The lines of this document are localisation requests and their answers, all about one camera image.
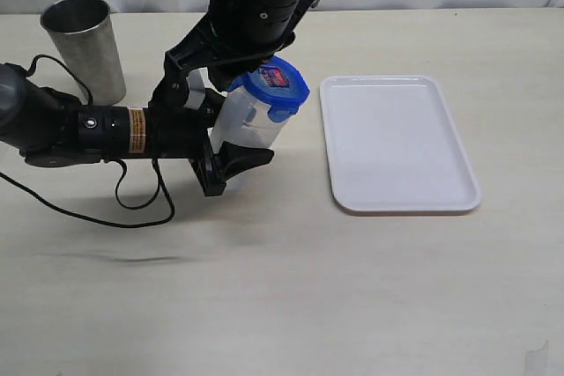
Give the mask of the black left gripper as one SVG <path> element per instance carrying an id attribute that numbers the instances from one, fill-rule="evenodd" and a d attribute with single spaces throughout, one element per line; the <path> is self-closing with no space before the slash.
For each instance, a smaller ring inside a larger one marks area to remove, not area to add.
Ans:
<path id="1" fill-rule="evenodd" d="M 206 196 L 222 195 L 230 179 L 266 166 L 274 157 L 274 151 L 267 148 L 224 142 L 216 160 L 208 129 L 214 125 L 225 100 L 225 95 L 206 87 L 197 110 L 156 106 L 145 110 L 147 155 L 152 159 L 187 159 Z"/>

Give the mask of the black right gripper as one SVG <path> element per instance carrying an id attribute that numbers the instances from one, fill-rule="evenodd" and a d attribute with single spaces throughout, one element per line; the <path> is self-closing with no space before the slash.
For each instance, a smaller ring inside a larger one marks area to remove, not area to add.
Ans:
<path id="1" fill-rule="evenodd" d="M 165 53 L 164 76 L 185 77 L 192 70 L 206 69 L 215 89 L 225 92 L 236 78 L 254 72 L 294 41 L 295 32 L 290 29 L 272 43 L 254 45 L 241 35 L 215 34 L 212 22 L 202 18 Z"/>

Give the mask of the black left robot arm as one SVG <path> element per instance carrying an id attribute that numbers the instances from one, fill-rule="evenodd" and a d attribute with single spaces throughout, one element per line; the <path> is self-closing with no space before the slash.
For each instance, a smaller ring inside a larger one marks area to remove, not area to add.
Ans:
<path id="1" fill-rule="evenodd" d="M 1 67 L 1 140 L 30 166 L 56 168 L 115 159 L 187 159 L 204 194 L 222 195 L 228 180 L 272 161 L 273 151 L 223 144 L 208 136 L 223 99 L 146 108 L 88 106 L 77 97 L 39 87 L 15 64 Z"/>

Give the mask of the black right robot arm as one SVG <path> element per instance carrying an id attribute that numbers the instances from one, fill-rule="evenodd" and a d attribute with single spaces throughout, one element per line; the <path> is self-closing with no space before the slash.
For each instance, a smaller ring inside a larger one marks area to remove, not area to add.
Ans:
<path id="1" fill-rule="evenodd" d="M 206 68 L 223 90 L 294 40 L 293 30 L 314 0 L 210 0 L 195 27 L 165 53 L 162 85 L 177 91 L 193 70 Z"/>

